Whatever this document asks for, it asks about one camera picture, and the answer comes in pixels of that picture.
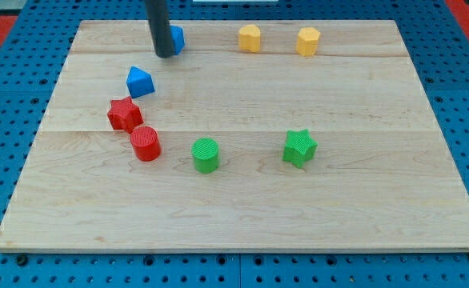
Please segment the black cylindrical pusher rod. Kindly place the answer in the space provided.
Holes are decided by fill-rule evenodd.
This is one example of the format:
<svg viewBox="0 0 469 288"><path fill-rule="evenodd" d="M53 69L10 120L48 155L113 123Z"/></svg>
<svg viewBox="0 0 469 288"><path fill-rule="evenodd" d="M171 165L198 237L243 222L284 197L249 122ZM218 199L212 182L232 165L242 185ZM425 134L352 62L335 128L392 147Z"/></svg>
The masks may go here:
<svg viewBox="0 0 469 288"><path fill-rule="evenodd" d="M145 0L144 5L154 52L160 58L173 56L174 43L166 0Z"/></svg>

